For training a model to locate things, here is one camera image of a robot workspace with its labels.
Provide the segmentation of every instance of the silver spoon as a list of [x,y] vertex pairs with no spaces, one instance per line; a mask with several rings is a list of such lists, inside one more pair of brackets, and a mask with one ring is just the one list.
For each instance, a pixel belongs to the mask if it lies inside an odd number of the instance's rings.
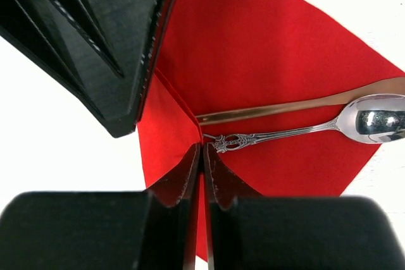
[[230,134],[205,137],[214,139],[218,153],[239,150],[267,140],[325,130],[336,130],[357,142],[383,144],[405,137],[405,96],[374,94],[350,103],[331,121],[306,128],[271,133]]

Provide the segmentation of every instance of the white surface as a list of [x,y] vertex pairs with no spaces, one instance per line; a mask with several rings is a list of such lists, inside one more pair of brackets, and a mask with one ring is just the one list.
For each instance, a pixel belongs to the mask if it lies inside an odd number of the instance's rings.
[[[405,68],[405,0],[307,0]],[[62,86],[0,38],[0,212],[32,190],[140,190],[137,134],[111,138]],[[375,199],[405,244],[405,141],[383,146],[344,194]],[[197,260],[196,267],[206,263]]]

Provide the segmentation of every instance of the cutlery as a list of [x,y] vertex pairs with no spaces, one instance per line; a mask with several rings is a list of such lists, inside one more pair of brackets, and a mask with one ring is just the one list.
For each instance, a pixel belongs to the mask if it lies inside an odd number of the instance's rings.
[[397,94],[374,94],[350,102],[331,121],[316,126],[293,130],[212,136],[218,153],[239,150],[268,140],[289,136],[335,130],[364,144],[383,144],[405,137],[405,96]]
[[228,123],[231,121],[246,120],[249,118],[262,117],[314,107],[333,106],[348,104],[349,102],[366,95],[373,94],[401,94],[405,95],[405,77],[390,78],[365,85],[343,93],[310,99],[308,101],[288,102],[285,104],[273,104],[270,106],[250,107],[231,111],[202,114],[197,116],[201,126]]

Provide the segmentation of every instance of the black plastic part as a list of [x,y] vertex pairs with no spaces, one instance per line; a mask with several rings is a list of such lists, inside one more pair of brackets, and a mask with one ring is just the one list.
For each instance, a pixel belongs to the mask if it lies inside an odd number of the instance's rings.
[[18,196],[0,218],[0,269],[194,270],[199,155],[145,192]]
[[210,269],[400,270],[382,210],[364,198],[262,197],[204,148]]
[[121,137],[142,115],[173,2],[0,0],[0,35]]
[[203,154],[193,145],[145,192],[18,196],[0,218],[0,269],[192,270],[201,170],[210,269],[405,269],[370,200],[263,197]]

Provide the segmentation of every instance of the red cloth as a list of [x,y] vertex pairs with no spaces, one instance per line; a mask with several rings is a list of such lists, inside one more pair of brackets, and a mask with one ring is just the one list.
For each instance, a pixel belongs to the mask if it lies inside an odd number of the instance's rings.
[[[147,185],[200,140],[193,113],[312,99],[403,76],[303,0],[177,0],[157,69],[139,123]],[[299,128],[330,120],[341,109],[311,109],[202,131]],[[221,158],[265,195],[340,195],[377,149],[327,131],[265,142]],[[206,259],[203,206],[200,202],[197,253]]]

